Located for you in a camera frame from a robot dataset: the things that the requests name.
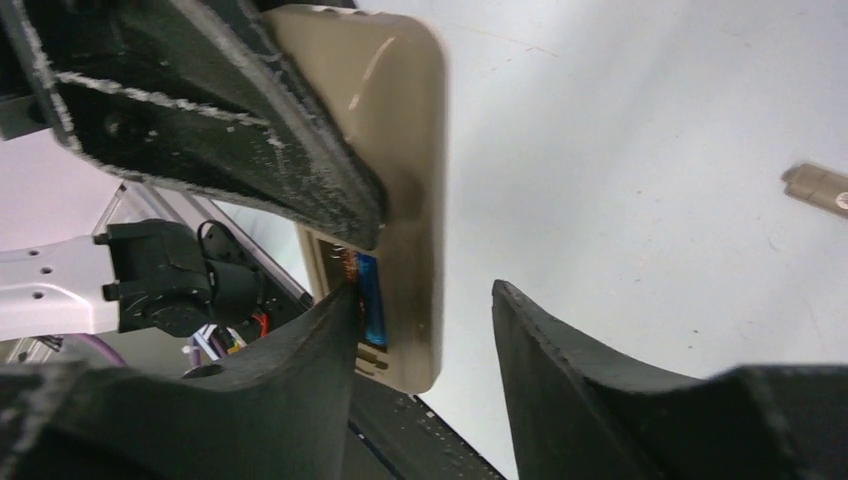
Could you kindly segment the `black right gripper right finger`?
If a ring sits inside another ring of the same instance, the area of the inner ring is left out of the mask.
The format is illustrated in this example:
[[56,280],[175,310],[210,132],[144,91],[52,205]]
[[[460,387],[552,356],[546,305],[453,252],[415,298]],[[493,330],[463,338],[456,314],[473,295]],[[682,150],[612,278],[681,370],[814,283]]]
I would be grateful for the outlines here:
[[847,370],[743,365],[707,379],[619,352],[513,284],[493,326],[523,479],[843,479]]

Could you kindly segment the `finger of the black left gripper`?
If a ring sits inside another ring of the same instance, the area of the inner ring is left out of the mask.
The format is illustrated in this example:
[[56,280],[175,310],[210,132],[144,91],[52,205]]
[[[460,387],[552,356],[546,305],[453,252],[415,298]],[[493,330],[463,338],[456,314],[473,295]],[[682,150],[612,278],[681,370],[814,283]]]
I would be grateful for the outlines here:
[[119,178],[373,249],[377,176],[251,1],[5,1],[1,34],[59,145]]

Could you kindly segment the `beige battery compartment cover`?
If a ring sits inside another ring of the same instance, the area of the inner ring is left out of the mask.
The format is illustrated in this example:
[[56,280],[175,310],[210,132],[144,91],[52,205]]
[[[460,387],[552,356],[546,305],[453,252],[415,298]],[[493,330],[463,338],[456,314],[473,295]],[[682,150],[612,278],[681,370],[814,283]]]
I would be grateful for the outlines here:
[[839,217],[847,217],[846,174],[801,163],[787,170],[782,180],[786,195]]

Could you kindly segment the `blue battery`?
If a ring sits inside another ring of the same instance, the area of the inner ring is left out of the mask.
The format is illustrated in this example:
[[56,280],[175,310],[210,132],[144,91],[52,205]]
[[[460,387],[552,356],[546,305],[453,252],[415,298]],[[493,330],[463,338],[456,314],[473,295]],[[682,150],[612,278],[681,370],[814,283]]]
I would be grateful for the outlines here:
[[383,302],[379,285],[377,259],[364,253],[356,253],[357,284],[363,306],[365,340],[378,347],[385,347],[388,338],[385,328]]

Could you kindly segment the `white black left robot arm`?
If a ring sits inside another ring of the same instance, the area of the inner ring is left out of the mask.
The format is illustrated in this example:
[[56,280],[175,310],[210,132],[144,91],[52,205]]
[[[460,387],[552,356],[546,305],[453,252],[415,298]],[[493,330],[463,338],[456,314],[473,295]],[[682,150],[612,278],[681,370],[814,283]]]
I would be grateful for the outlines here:
[[[5,1],[1,136],[27,121],[123,180],[265,210],[365,249],[386,202],[261,1]],[[1,258],[27,336],[207,322],[189,229],[119,225]]]

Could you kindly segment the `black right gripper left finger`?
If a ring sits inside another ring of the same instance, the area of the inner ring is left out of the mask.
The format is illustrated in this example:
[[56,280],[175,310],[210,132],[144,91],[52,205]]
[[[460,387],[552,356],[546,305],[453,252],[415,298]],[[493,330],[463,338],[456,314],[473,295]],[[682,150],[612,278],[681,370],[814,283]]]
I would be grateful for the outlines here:
[[83,361],[1,369],[5,479],[336,479],[358,342],[343,286],[172,379]]

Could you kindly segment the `beige remote control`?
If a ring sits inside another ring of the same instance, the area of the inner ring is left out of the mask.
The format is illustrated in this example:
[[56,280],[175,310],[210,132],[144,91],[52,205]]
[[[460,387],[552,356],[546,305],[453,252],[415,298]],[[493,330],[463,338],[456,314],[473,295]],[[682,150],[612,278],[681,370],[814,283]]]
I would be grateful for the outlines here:
[[363,337],[355,369],[401,392],[426,392],[442,357],[442,45],[419,20],[385,12],[296,4],[267,11],[265,20],[384,187],[387,217],[370,255],[385,341]]

